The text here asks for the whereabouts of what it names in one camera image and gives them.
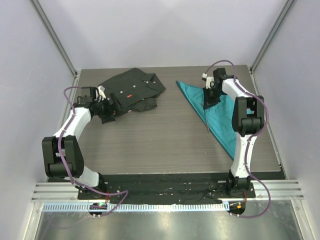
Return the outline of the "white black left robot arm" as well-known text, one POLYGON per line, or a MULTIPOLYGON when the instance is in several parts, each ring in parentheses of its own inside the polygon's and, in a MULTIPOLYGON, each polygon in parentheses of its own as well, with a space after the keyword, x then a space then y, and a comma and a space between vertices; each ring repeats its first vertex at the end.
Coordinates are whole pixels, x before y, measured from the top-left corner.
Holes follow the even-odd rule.
POLYGON ((78 140, 93 117, 102 124, 115 120, 122 106, 116 95, 106 93, 104 87, 81 87, 76 102, 66 97, 70 105, 69 116, 53 135, 44 137, 41 143, 45 174, 49 178, 69 180, 80 190, 87 190, 100 200, 108 196, 102 174, 85 166, 78 140))

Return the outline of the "teal satin napkin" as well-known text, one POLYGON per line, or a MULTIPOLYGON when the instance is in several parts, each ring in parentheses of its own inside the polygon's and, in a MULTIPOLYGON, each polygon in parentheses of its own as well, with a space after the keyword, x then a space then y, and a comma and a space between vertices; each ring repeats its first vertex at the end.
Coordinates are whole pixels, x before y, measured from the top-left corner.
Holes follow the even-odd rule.
MULTIPOLYGON (((206 125, 203 89, 182 81, 177 81, 176 84, 193 110, 206 125)), ((236 133, 232 127, 234 104, 234 101, 229 96, 222 95, 220 102, 209 108, 208 119, 210 132, 232 160, 235 158, 236 153, 236 133)))

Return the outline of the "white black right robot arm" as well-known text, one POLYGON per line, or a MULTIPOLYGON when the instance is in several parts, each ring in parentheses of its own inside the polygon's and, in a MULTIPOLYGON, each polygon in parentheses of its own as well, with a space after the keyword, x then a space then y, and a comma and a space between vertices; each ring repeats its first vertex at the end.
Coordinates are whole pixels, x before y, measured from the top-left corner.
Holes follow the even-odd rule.
POLYGON ((264 98, 245 89, 234 75, 217 68, 213 76, 202 74, 205 81, 204 104, 206 110, 218 105, 222 96, 234 101, 231 126, 235 132, 235 154, 226 180, 226 193, 233 198, 250 189, 250 167, 257 133, 265 126, 264 98))

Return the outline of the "silver metal fork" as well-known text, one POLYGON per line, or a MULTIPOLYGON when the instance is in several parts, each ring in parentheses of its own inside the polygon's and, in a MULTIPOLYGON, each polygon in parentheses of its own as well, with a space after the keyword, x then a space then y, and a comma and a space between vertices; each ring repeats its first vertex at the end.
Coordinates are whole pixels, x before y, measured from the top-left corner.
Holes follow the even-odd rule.
POLYGON ((208 133, 211 132, 210 131, 210 125, 209 125, 209 112, 210 112, 210 108, 206 108, 204 110, 204 113, 205 113, 205 124, 206 124, 208 133))

